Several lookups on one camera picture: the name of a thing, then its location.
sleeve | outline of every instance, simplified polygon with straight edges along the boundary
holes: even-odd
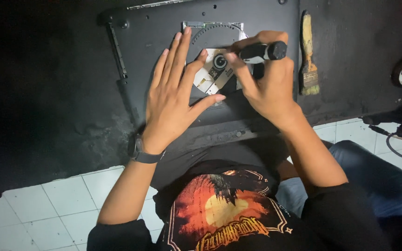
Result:
[[[117,225],[97,224],[89,232],[87,251],[154,250],[150,231],[144,220],[130,221]]]
[[[391,250],[364,192],[349,183],[319,188],[306,200],[302,220],[330,250]]]

person's right hand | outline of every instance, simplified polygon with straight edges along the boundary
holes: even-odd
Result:
[[[275,41],[288,44],[288,34],[280,31],[262,31],[255,37],[235,42],[231,47],[232,53],[227,53],[226,59],[240,80],[243,94],[251,106],[275,126],[283,128],[290,125],[293,114],[298,114],[297,111],[300,110],[293,100],[293,60],[288,57],[282,60],[266,60],[265,76],[255,80],[246,64],[236,54],[247,45],[269,44]]]

graphic print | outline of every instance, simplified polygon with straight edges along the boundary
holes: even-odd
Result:
[[[277,203],[266,197],[267,182],[249,170],[196,177],[173,203],[168,245],[212,251],[244,236],[283,233],[287,222]]]

wristwatch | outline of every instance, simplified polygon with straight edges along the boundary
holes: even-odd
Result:
[[[141,135],[132,135],[130,141],[128,142],[128,156],[137,162],[145,164],[157,163],[164,156],[165,150],[158,155],[148,154],[142,150],[142,138]]]

screwdriver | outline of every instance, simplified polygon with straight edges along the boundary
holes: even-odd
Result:
[[[244,47],[238,57],[245,63],[257,64],[265,60],[281,60],[286,57],[287,45],[283,41],[270,44],[255,43]]]

